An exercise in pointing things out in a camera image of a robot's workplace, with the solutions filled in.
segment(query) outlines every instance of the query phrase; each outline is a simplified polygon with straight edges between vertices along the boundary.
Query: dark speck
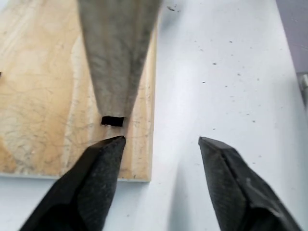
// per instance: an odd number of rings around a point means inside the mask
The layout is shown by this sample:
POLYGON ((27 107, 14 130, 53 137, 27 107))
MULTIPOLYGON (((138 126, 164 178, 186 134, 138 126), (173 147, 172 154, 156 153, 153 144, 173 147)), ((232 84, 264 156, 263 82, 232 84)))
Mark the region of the dark speck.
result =
POLYGON ((171 11, 175 11, 174 9, 172 9, 170 6, 167 6, 167 8, 171 11))

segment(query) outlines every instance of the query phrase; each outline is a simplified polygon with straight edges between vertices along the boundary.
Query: wooden board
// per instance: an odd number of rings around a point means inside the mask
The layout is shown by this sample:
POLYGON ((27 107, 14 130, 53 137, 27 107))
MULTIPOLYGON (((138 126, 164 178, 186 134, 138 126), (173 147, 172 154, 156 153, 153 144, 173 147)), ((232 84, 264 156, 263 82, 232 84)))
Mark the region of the wooden board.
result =
POLYGON ((150 180, 156 34, 128 130, 101 126, 74 0, 11 0, 0 14, 0 173, 59 177, 127 132, 120 179, 150 180))

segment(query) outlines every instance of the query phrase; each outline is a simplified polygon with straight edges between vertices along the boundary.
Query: wood grain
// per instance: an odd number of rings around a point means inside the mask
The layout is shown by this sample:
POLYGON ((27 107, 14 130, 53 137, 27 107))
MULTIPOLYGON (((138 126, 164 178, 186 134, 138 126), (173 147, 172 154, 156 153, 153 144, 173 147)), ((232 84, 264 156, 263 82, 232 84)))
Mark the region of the wood grain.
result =
POLYGON ((150 180, 156 32, 127 130, 101 126, 74 0, 11 0, 0 14, 0 173, 59 177, 126 135, 119 178, 150 180))

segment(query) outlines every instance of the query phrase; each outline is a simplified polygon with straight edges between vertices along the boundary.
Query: table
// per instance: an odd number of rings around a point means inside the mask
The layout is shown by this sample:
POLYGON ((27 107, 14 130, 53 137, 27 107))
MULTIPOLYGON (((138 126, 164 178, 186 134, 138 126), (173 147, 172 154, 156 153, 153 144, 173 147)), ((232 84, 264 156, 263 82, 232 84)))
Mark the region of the table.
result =
MULTIPOLYGON (((218 231, 199 136, 235 147, 308 230, 308 127, 276 2, 167 0, 158 25, 152 182, 119 182, 104 230, 218 231)), ((0 178, 0 230, 52 183, 0 178)))

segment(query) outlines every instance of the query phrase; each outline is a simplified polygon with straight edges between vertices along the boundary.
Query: small black object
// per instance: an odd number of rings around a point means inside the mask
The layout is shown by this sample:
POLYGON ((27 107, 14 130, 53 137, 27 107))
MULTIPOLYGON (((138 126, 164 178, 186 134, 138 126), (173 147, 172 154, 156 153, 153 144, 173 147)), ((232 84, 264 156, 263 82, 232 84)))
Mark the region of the small black object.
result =
POLYGON ((115 127, 122 127, 125 117, 104 116, 102 118, 102 125, 111 125, 115 127))
POLYGON ((98 142, 58 179, 20 231, 101 231, 115 194, 124 136, 98 142))
POLYGON ((239 153, 199 138, 206 181, 222 231, 300 231, 270 186, 239 153))

